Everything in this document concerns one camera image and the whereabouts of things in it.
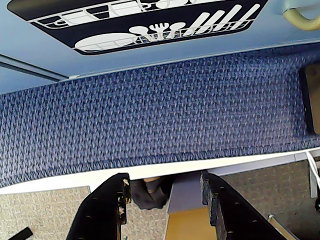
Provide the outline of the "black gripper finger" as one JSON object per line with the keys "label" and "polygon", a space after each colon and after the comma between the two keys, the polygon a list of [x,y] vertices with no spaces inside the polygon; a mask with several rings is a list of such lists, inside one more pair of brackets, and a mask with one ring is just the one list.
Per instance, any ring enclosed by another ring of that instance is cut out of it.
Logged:
{"label": "black gripper finger", "polygon": [[117,173],[80,204],[67,234],[68,240],[121,240],[132,201],[130,175]]}
{"label": "black gripper finger", "polygon": [[200,177],[202,204],[207,206],[209,223],[218,240],[296,240],[277,222],[265,218],[224,179],[203,171]]}

